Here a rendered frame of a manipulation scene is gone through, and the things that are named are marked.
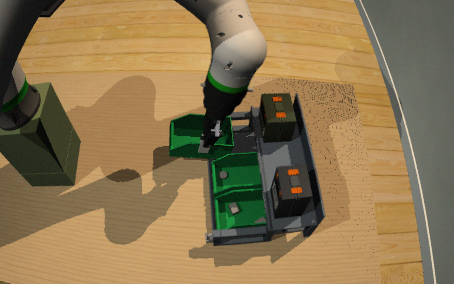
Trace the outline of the grey steel disc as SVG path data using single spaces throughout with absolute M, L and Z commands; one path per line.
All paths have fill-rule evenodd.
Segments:
M 225 171 L 221 171 L 221 172 L 219 173 L 219 178 L 220 178 L 221 180 L 225 180 L 225 179 L 227 178 L 227 173 L 226 173 Z

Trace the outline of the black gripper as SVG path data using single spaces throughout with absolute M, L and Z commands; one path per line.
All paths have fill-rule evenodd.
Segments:
M 225 117 L 233 113 L 235 108 L 224 109 L 212 105 L 207 99 L 203 100 L 204 107 L 206 109 L 204 123 L 203 123 L 203 134 L 200 137 L 200 146 L 198 153 L 208 153 L 210 146 L 214 145 L 217 140 L 223 136 L 220 130 Z M 207 120 L 206 120 L 207 119 Z M 207 128 L 206 128 L 207 127 Z

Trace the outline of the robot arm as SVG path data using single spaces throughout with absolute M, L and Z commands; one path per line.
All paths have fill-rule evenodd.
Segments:
M 0 128 L 3 130 L 23 127 L 39 109 L 40 94 L 26 81 L 17 58 L 49 1 L 0 0 Z M 204 23 L 209 34 L 211 62 L 205 83 L 200 84 L 205 98 L 219 108 L 237 107 L 247 92 L 253 92 L 248 86 L 267 55 L 266 40 L 252 18 L 247 1 L 174 1 Z

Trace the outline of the green bin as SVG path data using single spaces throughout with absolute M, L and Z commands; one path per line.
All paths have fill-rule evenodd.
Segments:
M 240 212 L 232 215 L 228 205 L 234 202 Z M 254 223 L 262 216 L 266 219 L 262 188 L 233 190 L 217 196 L 215 215 L 217 230 L 266 226 L 266 222 Z
M 227 173 L 225 180 L 219 178 L 221 171 Z M 214 160 L 212 179 L 214 197 L 232 190 L 262 188 L 257 152 L 233 153 Z
M 228 116 L 225 117 L 220 127 L 223 136 L 210 146 L 208 153 L 198 153 L 200 136 L 202 136 L 204 129 L 204 117 L 203 114 L 187 114 L 173 120 L 169 129 L 171 157 L 219 159 L 231 154 L 234 141 L 231 117 Z

